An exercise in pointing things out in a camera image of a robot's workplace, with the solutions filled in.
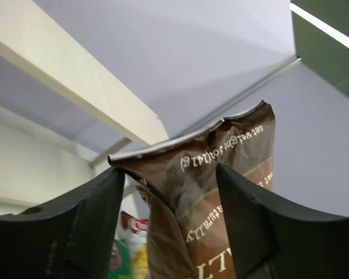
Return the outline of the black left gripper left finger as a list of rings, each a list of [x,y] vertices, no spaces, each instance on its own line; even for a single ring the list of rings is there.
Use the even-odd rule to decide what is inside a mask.
[[[0,216],[0,278],[107,278],[124,189],[109,168],[19,214]]]

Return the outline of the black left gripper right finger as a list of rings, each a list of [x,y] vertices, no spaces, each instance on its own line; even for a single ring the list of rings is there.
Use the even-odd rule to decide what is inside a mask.
[[[237,278],[349,278],[349,217],[299,205],[219,164]]]

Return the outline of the brown Chuba bag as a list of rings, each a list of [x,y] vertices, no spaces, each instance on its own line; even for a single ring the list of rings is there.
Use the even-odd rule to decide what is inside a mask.
[[[148,220],[120,212],[122,238],[125,240],[130,256],[133,278],[150,278],[148,270],[147,236]]]

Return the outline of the brown Kettle sea salt bag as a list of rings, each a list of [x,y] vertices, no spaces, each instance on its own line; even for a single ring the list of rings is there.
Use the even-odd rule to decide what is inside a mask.
[[[138,181],[150,208],[152,278],[234,278],[232,252],[216,181],[219,163],[272,186],[275,115],[259,103],[207,129],[111,155],[113,167]]]

